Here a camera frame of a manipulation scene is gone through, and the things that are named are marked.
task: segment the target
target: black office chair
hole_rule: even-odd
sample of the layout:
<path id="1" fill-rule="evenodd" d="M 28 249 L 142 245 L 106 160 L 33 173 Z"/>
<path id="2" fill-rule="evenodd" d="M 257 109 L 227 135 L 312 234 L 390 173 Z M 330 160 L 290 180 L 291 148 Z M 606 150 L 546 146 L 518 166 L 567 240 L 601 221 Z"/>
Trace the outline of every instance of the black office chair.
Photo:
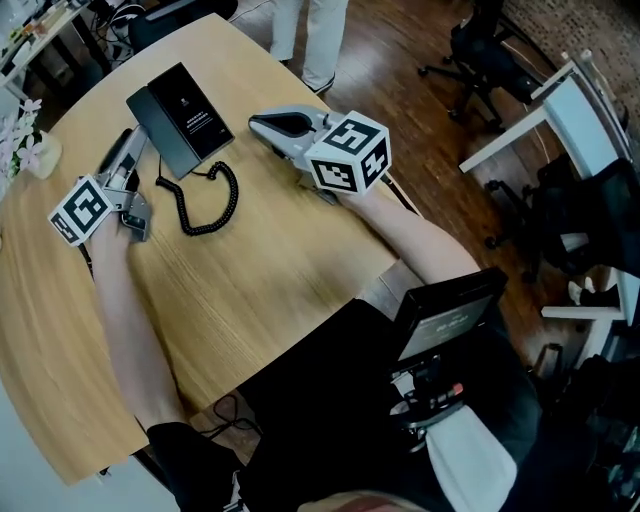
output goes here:
<path id="1" fill-rule="evenodd" d="M 129 40 L 139 53 L 179 28 L 209 14 L 228 20 L 238 8 L 238 0 L 177 0 L 162 2 L 129 23 Z"/>
<path id="2" fill-rule="evenodd" d="M 541 85 L 500 44 L 511 35 L 517 35 L 510 29 L 496 35 L 503 3 L 503 0 L 476 0 L 471 19 L 451 31 L 452 54 L 445 57 L 443 63 L 454 63 L 459 73 L 429 65 L 418 69 L 420 76 L 433 72 L 464 84 L 462 96 L 449 110 L 451 119 L 460 118 L 471 95 L 476 93 L 494 116 L 487 125 L 497 132 L 503 131 L 502 118 L 491 101 L 491 91 L 502 87 L 518 101 L 529 105 L 531 93 Z"/>
<path id="3" fill-rule="evenodd" d="M 640 182 L 631 163 L 619 159 L 602 172 L 576 180 L 567 155 L 538 171 L 539 188 L 525 187 L 518 197 L 503 181 L 486 188 L 503 190 L 516 208 L 518 222 L 485 245 L 495 249 L 513 238 L 532 258 L 525 282 L 534 282 L 540 257 L 569 275 L 597 264 L 640 277 Z M 585 245 L 568 251 L 561 235 L 584 234 Z"/>

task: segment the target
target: forearm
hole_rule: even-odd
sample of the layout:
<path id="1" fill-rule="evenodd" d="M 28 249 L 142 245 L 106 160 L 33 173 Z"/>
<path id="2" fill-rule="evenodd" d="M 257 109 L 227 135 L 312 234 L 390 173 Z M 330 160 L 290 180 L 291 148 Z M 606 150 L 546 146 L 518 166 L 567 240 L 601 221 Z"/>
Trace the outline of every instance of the forearm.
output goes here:
<path id="1" fill-rule="evenodd" d="M 344 203 L 380 234 L 426 284 L 480 270 L 451 235 L 376 190 L 362 200 Z"/>
<path id="2" fill-rule="evenodd" d="M 185 421 L 162 347 L 140 303 L 124 253 L 94 257 L 111 364 L 125 403 L 145 430 Z"/>

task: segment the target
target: person's arm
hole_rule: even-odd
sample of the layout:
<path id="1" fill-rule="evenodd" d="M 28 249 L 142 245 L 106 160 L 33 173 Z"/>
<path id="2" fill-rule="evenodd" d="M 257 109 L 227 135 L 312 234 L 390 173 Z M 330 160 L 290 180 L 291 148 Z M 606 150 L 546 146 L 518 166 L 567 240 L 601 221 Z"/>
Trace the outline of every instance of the person's arm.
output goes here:
<path id="1" fill-rule="evenodd" d="M 478 272 L 480 267 L 451 235 L 374 189 L 366 196 L 340 195 L 425 284 Z"/>
<path id="2" fill-rule="evenodd" d="M 129 410 L 145 430 L 186 422 L 175 382 L 127 265 L 130 231 L 111 214 L 91 239 L 93 273 L 111 364 Z"/>

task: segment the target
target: white pants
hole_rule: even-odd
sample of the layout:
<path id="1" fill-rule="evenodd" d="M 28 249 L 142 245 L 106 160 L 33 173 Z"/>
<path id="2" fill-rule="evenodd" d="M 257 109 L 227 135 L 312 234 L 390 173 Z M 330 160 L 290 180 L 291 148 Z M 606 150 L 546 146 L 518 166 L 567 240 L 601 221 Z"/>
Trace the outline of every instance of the white pants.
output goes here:
<path id="1" fill-rule="evenodd" d="M 277 60 L 289 60 L 293 57 L 303 1 L 273 0 L 271 55 Z M 307 49 L 302 80 L 312 89 L 318 89 L 327 84 L 336 72 L 349 0 L 309 1 Z"/>

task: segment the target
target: black coiled cable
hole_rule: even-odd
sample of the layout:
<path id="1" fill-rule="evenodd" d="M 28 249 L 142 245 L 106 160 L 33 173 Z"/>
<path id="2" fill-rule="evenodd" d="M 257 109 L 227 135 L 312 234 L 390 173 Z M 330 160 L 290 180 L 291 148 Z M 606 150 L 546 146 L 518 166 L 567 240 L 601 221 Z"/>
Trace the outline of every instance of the black coiled cable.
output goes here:
<path id="1" fill-rule="evenodd" d="M 191 227 L 189 224 L 189 214 L 187 213 L 187 205 L 184 200 L 184 193 L 179 185 L 169 181 L 166 178 L 162 177 L 162 158 L 160 158 L 160 162 L 158 163 L 158 179 L 156 179 L 156 185 L 159 187 L 165 188 L 173 193 L 176 196 L 176 206 L 178 208 L 178 216 L 180 217 L 180 226 L 182 227 L 182 231 L 184 231 L 189 236 L 200 236 L 206 235 L 207 233 L 213 233 L 214 231 L 218 231 L 222 228 L 227 222 L 231 220 L 231 216 L 236 209 L 236 205 L 238 204 L 238 180 L 236 180 L 235 174 L 231 168 L 225 164 L 224 162 L 216 162 L 211 166 L 208 173 L 203 172 L 194 172 L 198 176 L 206 176 L 207 179 L 215 180 L 218 172 L 221 172 L 227 178 L 229 182 L 229 204 L 225 209 L 222 216 L 215 222 L 211 224 L 206 224 L 204 226 Z"/>

